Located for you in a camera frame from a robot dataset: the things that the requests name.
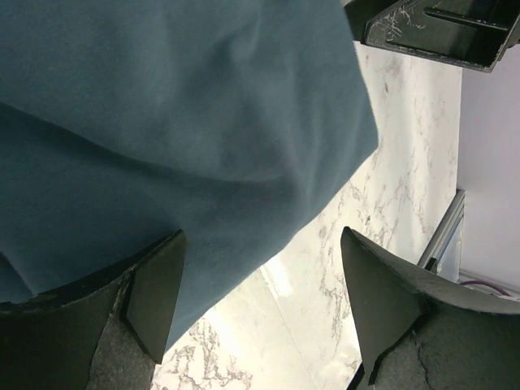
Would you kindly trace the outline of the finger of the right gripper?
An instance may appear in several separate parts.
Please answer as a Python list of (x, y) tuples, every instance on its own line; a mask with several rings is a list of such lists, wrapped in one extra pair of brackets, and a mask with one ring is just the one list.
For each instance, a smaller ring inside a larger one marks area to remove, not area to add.
[(519, 43), (518, 0), (359, 0), (344, 12), (365, 46), (479, 72)]

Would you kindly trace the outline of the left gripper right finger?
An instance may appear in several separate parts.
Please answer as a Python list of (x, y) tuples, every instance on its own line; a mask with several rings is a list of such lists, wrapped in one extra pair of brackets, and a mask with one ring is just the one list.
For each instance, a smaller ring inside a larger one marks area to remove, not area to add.
[(351, 389), (519, 387), (519, 303), (407, 262), (347, 227), (341, 254), (362, 356)]

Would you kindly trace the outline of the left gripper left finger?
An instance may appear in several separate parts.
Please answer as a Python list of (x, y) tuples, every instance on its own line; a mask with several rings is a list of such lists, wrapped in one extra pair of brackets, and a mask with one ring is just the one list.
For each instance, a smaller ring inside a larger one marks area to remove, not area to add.
[(3, 389), (149, 389), (186, 254), (178, 231), (20, 303), (1, 304)]

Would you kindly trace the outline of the blue grey t shirt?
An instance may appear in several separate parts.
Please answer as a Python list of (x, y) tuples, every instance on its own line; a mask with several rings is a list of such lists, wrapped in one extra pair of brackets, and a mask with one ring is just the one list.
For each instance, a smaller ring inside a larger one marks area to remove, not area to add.
[(174, 343), (377, 145), (338, 1), (4, 1), (1, 298), (182, 231)]

